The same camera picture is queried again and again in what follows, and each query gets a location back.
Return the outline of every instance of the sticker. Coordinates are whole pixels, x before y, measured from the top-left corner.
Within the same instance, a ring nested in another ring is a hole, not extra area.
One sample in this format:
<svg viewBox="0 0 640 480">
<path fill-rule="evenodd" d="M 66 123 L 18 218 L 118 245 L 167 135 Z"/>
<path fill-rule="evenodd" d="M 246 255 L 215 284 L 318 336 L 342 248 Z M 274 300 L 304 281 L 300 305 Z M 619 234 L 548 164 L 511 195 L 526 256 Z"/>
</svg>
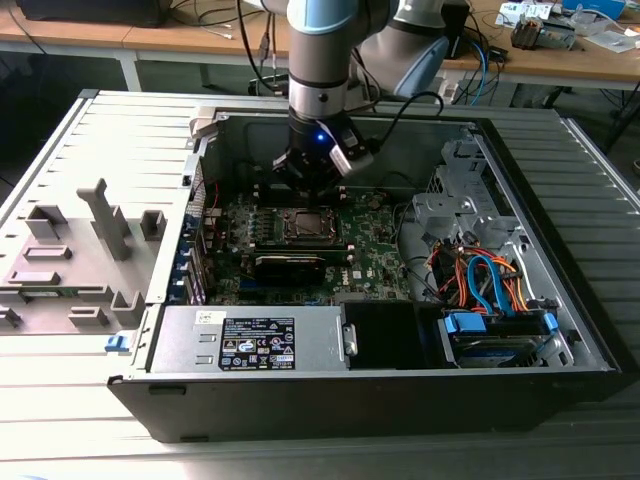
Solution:
<svg viewBox="0 0 640 480">
<path fill-rule="evenodd" d="M 227 312 L 198 310 L 196 312 L 196 325 L 222 325 L 226 316 Z"/>
<path fill-rule="evenodd" d="M 224 318 L 221 323 L 220 369 L 237 371 L 296 368 L 293 318 Z"/>
<path fill-rule="evenodd" d="M 59 297 L 58 292 L 22 292 L 24 297 L 38 298 L 38 297 Z"/>
</svg>

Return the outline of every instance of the blue drive bracket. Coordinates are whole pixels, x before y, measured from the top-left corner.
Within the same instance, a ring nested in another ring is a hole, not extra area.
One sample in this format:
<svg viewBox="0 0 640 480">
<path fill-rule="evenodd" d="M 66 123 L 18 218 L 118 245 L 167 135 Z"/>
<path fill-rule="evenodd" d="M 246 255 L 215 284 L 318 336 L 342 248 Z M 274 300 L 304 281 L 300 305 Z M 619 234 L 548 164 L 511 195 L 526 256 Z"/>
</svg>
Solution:
<svg viewBox="0 0 640 480">
<path fill-rule="evenodd" d="M 549 331 L 551 333 L 555 333 L 560 329 L 558 325 L 558 320 L 556 320 L 556 316 L 553 313 L 545 313 L 544 314 L 544 323 L 547 324 Z"/>
<path fill-rule="evenodd" d="M 479 313 L 450 313 L 444 319 L 447 333 L 487 333 L 487 326 Z"/>
</svg>

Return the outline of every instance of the table leg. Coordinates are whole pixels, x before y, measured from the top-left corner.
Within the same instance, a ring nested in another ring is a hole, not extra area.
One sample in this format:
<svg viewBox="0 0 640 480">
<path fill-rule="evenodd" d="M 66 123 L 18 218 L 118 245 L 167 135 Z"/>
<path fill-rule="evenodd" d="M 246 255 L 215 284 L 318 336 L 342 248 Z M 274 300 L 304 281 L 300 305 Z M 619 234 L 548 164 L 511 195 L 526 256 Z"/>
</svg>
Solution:
<svg viewBox="0 0 640 480">
<path fill-rule="evenodd" d="M 464 70 L 443 70 L 442 83 L 438 89 L 438 94 L 444 100 L 444 103 L 450 104 L 455 98 L 458 91 L 458 85 L 462 82 L 467 72 Z"/>
<path fill-rule="evenodd" d="M 116 59 L 120 62 L 124 80 L 127 82 L 127 89 L 130 92 L 141 92 L 140 77 L 136 68 L 137 57 L 135 52 L 122 50 L 116 52 Z"/>
</svg>

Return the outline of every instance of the wire bundle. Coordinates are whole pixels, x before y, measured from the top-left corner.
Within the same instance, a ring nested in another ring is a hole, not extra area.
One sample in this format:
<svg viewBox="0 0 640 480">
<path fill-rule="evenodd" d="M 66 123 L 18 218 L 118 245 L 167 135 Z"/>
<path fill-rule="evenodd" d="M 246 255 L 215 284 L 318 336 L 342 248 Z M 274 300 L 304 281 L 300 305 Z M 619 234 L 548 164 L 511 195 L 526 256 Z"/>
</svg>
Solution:
<svg viewBox="0 0 640 480">
<path fill-rule="evenodd" d="M 442 245 L 436 245 L 427 262 L 431 268 L 433 268 L 437 257 L 443 253 L 445 248 L 446 247 Z M 457 251 L 452 250 L 447 253 L 455 255 L 454 275 L 443 283 L 437 291 L 437 295 L 443 299 L 448 298 L 446 303 L 450 306 L 464 309 L 470 307 L 471 311 L 491 314 L 493 308 L 491 307 L 491 303 L 484 297 L 483 292 L 493 283 L 495 300 L 501 307 L 501 310 L 508 311 L 509 309 L 513 309 L 514 312 L 529 311 L 527 302 L 522 294 L 522 281 L 518 276 L 519 272 L 504 258 L 477 247 L 459 247 Z M 475 287 L 475 277 L 471 277 L 475 272 L 475 268 L 487 269 L 490 273 L 488 280 L 480 289 L 480 292 L 478 292 Z M 500 283 L 495 283 L 496 276 L 491 275 L 492 270 L 499 272 L 498 278 Z M 501 298 L 503 286 L 506 289 L 510 305 L 506 305 Z M 472 297 L 476 299 L 475 305 L 473 305 Z"/>
</svg>

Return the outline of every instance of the blue latch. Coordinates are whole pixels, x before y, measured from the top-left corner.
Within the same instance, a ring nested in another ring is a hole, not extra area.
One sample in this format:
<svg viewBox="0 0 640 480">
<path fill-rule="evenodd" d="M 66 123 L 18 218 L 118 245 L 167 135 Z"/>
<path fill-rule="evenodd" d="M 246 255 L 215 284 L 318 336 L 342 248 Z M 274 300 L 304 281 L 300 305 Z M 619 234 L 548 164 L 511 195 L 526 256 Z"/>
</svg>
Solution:
<svg viewBox="0 0 640 480">
<path fill-rule="evenodd" d="M 558 328 L 560 328 L 558 326 L 558 321 L 556 320 L 556 316 L 553 313 L 545 313 L 543 318 L 544 318 L 544 323 L 547 324 L 547 327 L 549 327 L 550 332 L 553 333 L 556 330 L 558 330 Z"/>
<path fill-rule="evenodd" d="M 447 333 L 486 333 L 487 326 L 479 313 L 450 313 L 444 319 Z"/>
<path fill-rule="evenodd" d="M 128 339 L 124 335 L 111 335 L 104 346 L 105 352 L 128 352 Z"/>
</svg>

